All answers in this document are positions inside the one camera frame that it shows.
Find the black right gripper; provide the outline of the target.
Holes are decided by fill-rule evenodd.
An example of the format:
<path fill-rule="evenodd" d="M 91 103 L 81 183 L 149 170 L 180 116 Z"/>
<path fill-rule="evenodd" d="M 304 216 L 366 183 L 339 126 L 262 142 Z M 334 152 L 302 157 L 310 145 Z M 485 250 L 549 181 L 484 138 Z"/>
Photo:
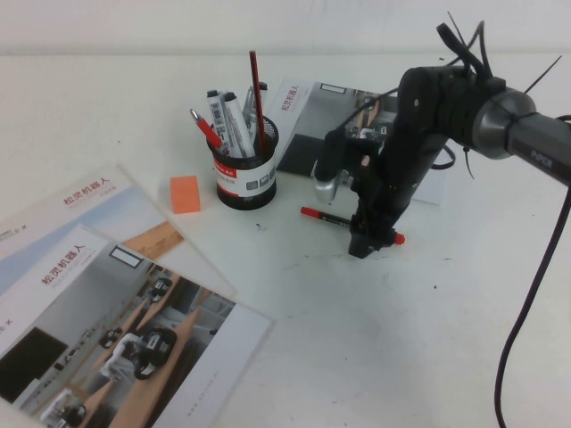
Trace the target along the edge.
<path fill-rule="evenodd" d="M 395 129 L 372 161 L 359 191 L 359 206 L 350 222 L 348 253 L 365 259 L 395 245 L 393 228 L 444 147 L 444 136 L 425 130 Z"/>

